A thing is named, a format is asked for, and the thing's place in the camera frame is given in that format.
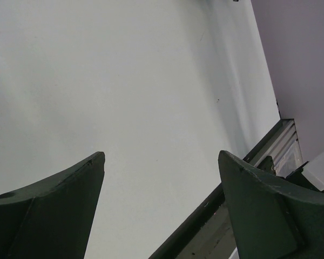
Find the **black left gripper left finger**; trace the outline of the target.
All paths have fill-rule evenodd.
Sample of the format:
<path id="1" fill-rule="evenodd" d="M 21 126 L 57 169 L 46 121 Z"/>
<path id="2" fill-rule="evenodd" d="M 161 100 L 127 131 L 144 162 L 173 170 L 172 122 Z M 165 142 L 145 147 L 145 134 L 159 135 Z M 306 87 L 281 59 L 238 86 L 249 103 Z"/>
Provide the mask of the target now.
<path id="1" fill-rule="evenodd" d="M 104 152 L 0 195 L 0 258 L 84 258 L 104 180 Z"/>

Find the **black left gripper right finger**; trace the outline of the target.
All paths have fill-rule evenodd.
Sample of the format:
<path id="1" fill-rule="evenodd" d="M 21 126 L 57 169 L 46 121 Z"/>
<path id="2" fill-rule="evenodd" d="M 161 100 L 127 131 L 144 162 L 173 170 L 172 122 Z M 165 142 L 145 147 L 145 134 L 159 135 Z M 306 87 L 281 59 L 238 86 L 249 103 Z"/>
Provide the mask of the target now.
<path id="1" fill-rule="evenodd" d="M 228 151 L 220 151 L 218 165 L 240 258 L 324 258 L 324 193 Z"/>

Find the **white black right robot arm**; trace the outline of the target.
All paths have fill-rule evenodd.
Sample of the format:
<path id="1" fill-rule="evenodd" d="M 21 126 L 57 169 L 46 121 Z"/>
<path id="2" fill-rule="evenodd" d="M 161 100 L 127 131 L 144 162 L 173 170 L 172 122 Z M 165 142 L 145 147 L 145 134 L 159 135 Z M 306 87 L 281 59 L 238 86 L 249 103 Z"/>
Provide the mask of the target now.
<path id="1" fill-rule="evenodd" d="M 299 144 L 295 142 L 276 162 L 275 169 L 277 176 L 324 192 L 324 152 L 310 161 L 303 161 Z"/>

